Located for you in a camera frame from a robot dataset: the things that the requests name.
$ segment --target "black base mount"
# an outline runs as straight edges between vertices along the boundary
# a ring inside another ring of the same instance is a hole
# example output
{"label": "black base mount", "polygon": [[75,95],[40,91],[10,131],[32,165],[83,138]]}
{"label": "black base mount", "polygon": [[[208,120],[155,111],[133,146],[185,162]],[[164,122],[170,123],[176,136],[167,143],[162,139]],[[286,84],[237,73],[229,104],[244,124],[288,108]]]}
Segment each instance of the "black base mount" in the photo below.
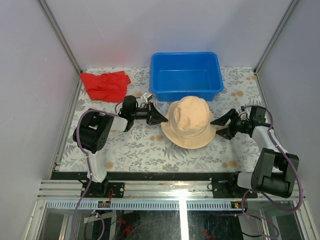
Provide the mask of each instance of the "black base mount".
{"label": "black base mount", "polygon": [[[215,199],[241,199],[245,192],[248,190],[246,188],[240,187],[237,184],[239,172],[233,174],[225,175],[224,179],[212,180],[212,192],[213,198]],[[250,192],[246,196],[248,199],[256,199],[258,195],[254,192]]]}
{"label": "black base mount", "polygon": [[[78,180],[82,183],[81,195],[84,193],[88,186],[89,179]],[[84,198],[106,198],[109,199],[122,199],[125,193],[125,183],[124,182],[109,182],[106,178],[103,182],[92,181],[88,191],[85,193]]]}

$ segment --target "hat crown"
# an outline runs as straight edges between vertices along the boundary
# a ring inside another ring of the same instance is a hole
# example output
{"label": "hat crown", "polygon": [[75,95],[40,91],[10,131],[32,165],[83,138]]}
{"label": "hat crown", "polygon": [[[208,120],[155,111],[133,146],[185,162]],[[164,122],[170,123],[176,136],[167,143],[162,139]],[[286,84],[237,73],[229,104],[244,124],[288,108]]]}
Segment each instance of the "hat crown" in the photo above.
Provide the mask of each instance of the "hat crown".
{"label": "hat crown", "polygon": [[185,138],[199,137],[210,124],[210,109],[206,101],[197,96],[182,98],[170,119],[171,129]]}

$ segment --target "hat brim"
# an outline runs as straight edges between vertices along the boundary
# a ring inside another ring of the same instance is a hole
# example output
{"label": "hat brim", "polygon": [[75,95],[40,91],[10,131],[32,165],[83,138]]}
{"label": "hat brim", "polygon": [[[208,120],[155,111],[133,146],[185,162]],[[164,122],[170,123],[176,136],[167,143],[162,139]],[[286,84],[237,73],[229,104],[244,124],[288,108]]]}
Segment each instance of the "hat brim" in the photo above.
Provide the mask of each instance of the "hat brim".
{"label": "hat brim", "polygon": [[[165,116],[168,119],[168,122],[161,123],[161,129],[164,135],[171,142],[184,149],[199,149],[208,145],[216,135],[216,128],[212,124],[209,124],[207,130],[197,138],[181,137],[172,131],[170,127],[170,117],[173,116],[173,111],[177,107],[178,103],[179,101],[175,101],[170,105],[169,110]],[[210,112],[209,121],[212,122],[213,120],[214,116]]]}

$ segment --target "red cloth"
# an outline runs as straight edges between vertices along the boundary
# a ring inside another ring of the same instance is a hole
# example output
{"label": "red cloth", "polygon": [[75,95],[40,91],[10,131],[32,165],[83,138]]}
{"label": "red cloth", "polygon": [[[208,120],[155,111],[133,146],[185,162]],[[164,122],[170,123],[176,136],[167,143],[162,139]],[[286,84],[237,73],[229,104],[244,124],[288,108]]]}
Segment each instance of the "red cloth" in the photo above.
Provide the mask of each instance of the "red cloth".
{"label": "red cloth", "polygon": [[81,73],[80,78],[91,100],[119,103],[124,100],[130,78],[124,71],[93,75]]}

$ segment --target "table surface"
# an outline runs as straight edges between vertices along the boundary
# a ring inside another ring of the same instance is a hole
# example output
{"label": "table surface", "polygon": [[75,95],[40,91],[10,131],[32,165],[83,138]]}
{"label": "table surface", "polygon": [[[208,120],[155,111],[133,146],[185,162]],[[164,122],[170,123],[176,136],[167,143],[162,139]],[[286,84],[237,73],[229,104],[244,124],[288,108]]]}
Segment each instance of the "table surface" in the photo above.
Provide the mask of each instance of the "table surface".
{"label": "table surface", "polygon": [[[125,71],[131,79],[127,95],[140,97],[149,91],[148,67],[89,68],[86,72],[100,75],[118,71]],[[215,118],[232,108],[262,104],[257,79],[250,67],[221,67],[221,73],[224,89],[207,102]],[[166,115],[171,102],[159,102],[155,97],[152,102]],[[115,113],[115,105],[90,100],[82,85],[60,159],[60,172],[87,171],[85,156],[72,138],[81,114],[89,108]],[[167,139],[160,125],[149,126],[145,120],[135,120],[129,132],[110,132],[102,153],[105,168],[113,172],[252,172],[260,154],[256,143],[241,133],[232,140],[216,135],[205,147],[184,149]]]}

